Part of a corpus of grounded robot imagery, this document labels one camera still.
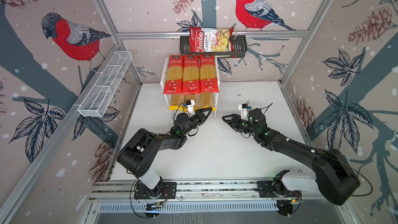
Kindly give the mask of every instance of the white table surface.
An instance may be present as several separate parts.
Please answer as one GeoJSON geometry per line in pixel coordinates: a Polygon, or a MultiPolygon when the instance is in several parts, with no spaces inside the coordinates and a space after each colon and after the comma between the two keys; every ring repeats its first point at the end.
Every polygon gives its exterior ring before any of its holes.
{"type": "MultiPolygon", "coordinates": [[[[222,82],[217,118],[213,119],[211,114],[198,133],[188,137],[179,150],[159,151],[152,163],[154,170],[164,179],[274,177],[283,169],[311,172],[286,155],[260,147],[253,137],[242,137],[222,121],[222,116],[239,114],[238,105],[246,101],[253,108],[266,107],[273,102],[265,114],[268,126],[304,144],[277,82],[222,82]]],[[[143,84],[121,147],[140,128],[166,133],[172,126],[160,84],[143,84]]],[[[131,179],[135,177],[116,162],[111,180],[131,179]]]]}

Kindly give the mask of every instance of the metal vent grate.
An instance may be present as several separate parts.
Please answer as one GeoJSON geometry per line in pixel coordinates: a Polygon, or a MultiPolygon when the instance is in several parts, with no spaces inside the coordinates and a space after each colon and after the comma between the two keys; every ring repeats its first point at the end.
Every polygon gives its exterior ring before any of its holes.
{"type": "MultiPolygon", "coordinates": [[[[191,212],[234,212],[234,211],[277,211],[274,200],[251,201],[203,201],[203,202],[167,202],[160,210],[145,210],[147,202],[132,202],[136,212],[191,213],[191,212]]],[[[100,213],[132,212],[129,202],[103,202],[100,213]]]]}

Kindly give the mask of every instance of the bird head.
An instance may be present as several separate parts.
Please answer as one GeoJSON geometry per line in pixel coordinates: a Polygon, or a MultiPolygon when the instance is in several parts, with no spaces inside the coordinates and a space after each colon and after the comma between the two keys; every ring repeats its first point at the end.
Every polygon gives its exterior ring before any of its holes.
{"type": "Polygon", "coordinates": [[[57,24],[58,21],[60,21],[62,17],[58,15],[57,13],[48,13],[45,15],[41,21],[41,27],[43,28],[43,33],[48,37],[53,37],[57,38],[57,28],[55,25],[57,24]]]}

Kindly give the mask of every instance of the mounting plate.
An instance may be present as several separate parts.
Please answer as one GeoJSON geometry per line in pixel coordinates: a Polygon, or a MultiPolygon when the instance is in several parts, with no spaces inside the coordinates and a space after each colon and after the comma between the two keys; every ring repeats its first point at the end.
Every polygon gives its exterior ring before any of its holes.
{"type": "MultiPolygon", "coordinates": [[[[145,189],[145,185],[142,183],[137,183],[137,187],[135,189],[134,199],[136,200],[154,200],[149,197],[149,193],[145,189]]],[[[175,199],[176,198],[176,189],[177,183],[165,183],[163,182],[162,189],[165,189],[168,194],[168,199],[175,199]]],[[[162,191],[160,196],[157,199],[166,199],[166,194],[162,191]]]]}
{"type": "MultiPolygon", "coordinates": [[[[258,193],[260,195],[260,198],[275,198],[275,197],[280,197],[276,193],[274,193],[274,188],[272,187],[272,183],[274,181],[258,181],[257,186],[258,186],[258,193]]],[[[292,191],[286,191],[286,195],[283,197],[291,197],[291,198],[298,198],[296,194],[298,194],[301,198],[301,191],[295,191],[293,193],[292,191]]]]}

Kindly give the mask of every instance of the red pasta package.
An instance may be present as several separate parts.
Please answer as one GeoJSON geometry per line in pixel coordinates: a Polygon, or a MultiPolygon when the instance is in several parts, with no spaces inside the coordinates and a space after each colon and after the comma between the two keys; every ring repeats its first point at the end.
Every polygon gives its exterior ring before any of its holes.
{"type": "Polygon", "coordinates": [[[200,94],[198,56],[184,57],[184,72],[182,80],[182,94],[200,94]]]}
{"type": "Polygon", "coordinates": [[[229,38],[234,28],[189,28],[191,52],[227,52],[234,51],[229,38]]]}
{"type": "Polygon", "coordinates": [[[200,55],[200,91],[218,93],[217,73],[213,55],[200,55]]]}
{"type": "Polygon", "coordinates": [[[184,56],[170,56],[163,94],[182,93],[182,66],[184,56]]]}

